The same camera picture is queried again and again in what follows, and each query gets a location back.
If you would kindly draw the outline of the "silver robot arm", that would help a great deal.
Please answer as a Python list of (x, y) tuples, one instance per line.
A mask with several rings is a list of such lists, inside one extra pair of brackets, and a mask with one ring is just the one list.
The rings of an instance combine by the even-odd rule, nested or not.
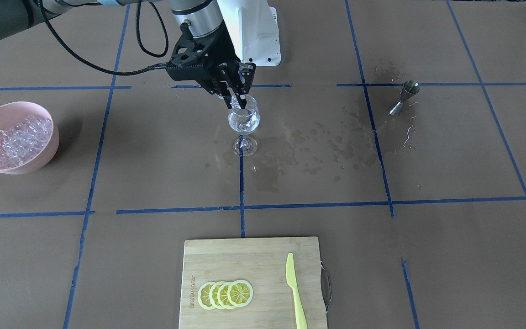
[(96, 7), (125, 7), (135, 4), (136, 16), (141, 14), (140, 0), (0, 0), (0, 40), (44, 23), (57, 42), (79, 62), (97, 71), (115, 76), (134, 76), (164, 69), (174, 81), (196, 81), (206, 92), (221, 98), (227, 108), (246, 108), (256, 65), (243, 63), (237, 57), (225, 19), (215, 0), (169, 0), (171, 11), (181, 36), (165, 50), (153, 53), (153, 58), (170, 55), (165, 63), (149, 65), (133, 71), (105, 69), (76, 54), (52, 26), (52, 20), (65, 13)]

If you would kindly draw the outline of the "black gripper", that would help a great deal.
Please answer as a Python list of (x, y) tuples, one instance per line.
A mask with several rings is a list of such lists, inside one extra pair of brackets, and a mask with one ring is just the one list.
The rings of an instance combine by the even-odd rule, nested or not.
[(206, 56), (211, 60), (210, 72), (215, 82), (216, 94), (221, 96), (227, 109), (231, 110), (232, 94), (228, 91), (231, 88), (236, 96), (237, 106), (245, 109), (246, 95), (252, 87), (257, 65), (253, 62), (241, 62), (226, 27), (218, 27), (207, 36), (212, 37)]

